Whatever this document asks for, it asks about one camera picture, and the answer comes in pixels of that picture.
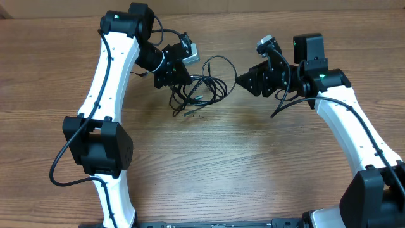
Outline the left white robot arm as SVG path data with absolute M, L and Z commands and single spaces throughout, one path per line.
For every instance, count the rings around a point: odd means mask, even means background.
M 89 93 L 77 116 L 65 117 L 67 148 L 97 189 L 103 209 L 100 227 L 133 227 L 136 212 L 130 201 L 127 170 L 134 144 L 122 127 L 122 107 L 134 65 L 154 75 L 154 85 L 192 83 L 186 65 L 199 61 L 197 46 L 187 33 L 179 43 L 158 49 L 149 42 L 156 19 L 144 3 L 127 12 L 108 11 L 100 21 L 99 62 Z

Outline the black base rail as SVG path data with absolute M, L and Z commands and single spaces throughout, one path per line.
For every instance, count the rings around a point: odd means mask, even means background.
M 304 212 L 301 218 L 273 218 L 265 221 L 238 221 L 238 222 L 139 222 L 135 218 L 132 228 L 333 228 L 345 227 L 336 211 L 327 210 Z

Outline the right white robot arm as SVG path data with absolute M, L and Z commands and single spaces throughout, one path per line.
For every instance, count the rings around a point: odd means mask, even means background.
M 307 103 L 329 126 L 342 148 L 352 181 L 339 204 L 304 212 L 301 218 L 275 218 L 271 227 L 403 227 L 404 161 L 380 137 L 361 109 L 351 82 L 329 69 L 320 33 L 293 38 L 290 64 L 271 35 L 256 50 L 263 62 L 237 77 L 255 96 L 275 96 L 276 112 Z

